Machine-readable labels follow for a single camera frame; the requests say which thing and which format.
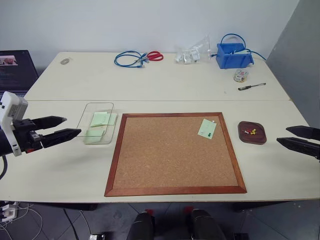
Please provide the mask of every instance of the power strip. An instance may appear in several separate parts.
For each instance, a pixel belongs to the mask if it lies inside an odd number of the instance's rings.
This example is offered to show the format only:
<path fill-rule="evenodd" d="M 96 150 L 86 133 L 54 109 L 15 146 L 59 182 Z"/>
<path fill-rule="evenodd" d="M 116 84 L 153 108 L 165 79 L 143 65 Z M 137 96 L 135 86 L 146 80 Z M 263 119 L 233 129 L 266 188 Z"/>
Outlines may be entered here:
<path fill-rule="evenodd" d="M 4 205 L 2 207 L 0 207 L 1 209 L 1 222 L 11 222 L 13 219 L 15 219 L 17 217 L 18 214 L 18 202 L 15 201 L 12 204 L 7 204 Z"/>

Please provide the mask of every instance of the cork board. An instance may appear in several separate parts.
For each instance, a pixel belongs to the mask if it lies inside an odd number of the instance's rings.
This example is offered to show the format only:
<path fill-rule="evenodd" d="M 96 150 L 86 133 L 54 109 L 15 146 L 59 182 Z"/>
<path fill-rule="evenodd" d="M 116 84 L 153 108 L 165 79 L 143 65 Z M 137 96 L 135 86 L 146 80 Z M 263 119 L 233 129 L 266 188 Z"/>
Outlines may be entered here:
<path fill-rule="evenodd" d="M 217 123 L 211 140 L 203 119 Z M 122 115 L 104 196 L 246 192 L 221 112 Z"/>

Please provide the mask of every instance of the plastic bag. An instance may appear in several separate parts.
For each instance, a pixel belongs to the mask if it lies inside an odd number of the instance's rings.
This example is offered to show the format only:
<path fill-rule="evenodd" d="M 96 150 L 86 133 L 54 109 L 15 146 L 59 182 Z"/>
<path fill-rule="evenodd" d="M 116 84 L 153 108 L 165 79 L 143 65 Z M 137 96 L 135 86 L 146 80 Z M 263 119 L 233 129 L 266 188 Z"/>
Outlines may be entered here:
<path fill-rule="evenodd" d="M 210 58 L 210 40 L 207 35 L 188 49 L 179 48 L 175 55 L 175 62 L 177 64 L 196 64 L 199 62 L 208 62 Z"/>

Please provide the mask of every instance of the white wall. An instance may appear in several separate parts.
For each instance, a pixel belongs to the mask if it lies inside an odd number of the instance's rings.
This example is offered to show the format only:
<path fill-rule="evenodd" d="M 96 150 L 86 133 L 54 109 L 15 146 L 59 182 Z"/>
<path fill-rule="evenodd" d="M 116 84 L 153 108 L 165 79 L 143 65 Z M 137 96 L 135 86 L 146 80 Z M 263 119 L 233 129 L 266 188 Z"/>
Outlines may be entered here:
<path fill-rule="evenodd" d="M 174 52 L 226 33 L 268 56 L 299 0 L 2 0 L 0 50 L 30 50 L 38 69 L 58 52 Z"/>

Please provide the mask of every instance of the cork surface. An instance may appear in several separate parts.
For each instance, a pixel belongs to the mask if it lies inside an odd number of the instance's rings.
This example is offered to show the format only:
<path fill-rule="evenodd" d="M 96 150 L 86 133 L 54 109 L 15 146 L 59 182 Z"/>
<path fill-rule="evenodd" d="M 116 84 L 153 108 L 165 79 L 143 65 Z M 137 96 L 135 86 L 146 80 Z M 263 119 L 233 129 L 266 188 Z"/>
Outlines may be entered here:
<path fill-rule="evenodd" d="M 217 123 L 212 140 L 203 119 Z M 113 190 L 215 186 L 238 186 L 218 116 L 126 119 Z"/>

